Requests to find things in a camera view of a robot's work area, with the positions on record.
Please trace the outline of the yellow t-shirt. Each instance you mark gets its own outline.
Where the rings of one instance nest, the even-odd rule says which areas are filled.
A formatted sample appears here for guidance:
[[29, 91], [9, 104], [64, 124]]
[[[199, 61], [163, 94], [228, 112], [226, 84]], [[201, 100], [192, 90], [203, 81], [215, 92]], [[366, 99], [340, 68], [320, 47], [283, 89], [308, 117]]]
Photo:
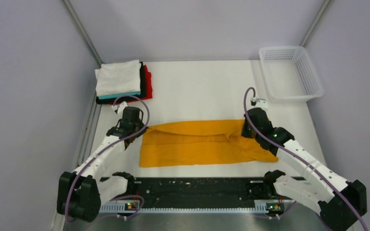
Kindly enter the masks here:
[[183, 121], [150, 126], [142, 136], [140, 167], [277, 162], [253, 139], [242, 119]]

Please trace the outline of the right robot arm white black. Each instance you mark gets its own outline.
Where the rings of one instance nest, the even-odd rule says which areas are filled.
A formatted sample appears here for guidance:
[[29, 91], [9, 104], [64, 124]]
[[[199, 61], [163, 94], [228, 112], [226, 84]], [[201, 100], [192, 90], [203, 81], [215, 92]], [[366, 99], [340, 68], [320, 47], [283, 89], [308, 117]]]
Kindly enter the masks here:
[[362, 218], [367, 213], [367, 190], [359, 180], [350, 181], [312, 156], [295, 137], [282, 127], [274, 127], [264, 109], [245, 110], [242, 136], [254, 139], [292, 167], [303, 181], [280, 170], [268, 172], [263, 185], [269, 198], [286, 196], [315, 212], [332, 231], [346, 231], [356, 222], [368, 230]]

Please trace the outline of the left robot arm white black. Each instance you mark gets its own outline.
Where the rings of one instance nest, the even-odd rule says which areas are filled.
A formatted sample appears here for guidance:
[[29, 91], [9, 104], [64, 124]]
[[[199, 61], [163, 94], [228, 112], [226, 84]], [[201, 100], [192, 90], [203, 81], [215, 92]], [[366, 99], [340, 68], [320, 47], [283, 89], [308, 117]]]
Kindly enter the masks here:
[[72, 172], [65, 171], [59, 178], [56, 211], [66, 218], [92, 222], [101, 206], [116, 196], [133, 197], [133, 176], [109, 170], [118, 154], [147, 130], [144, 112], [133, 106], [115, 106], [122, 117], [111, 127], [99, 147]]

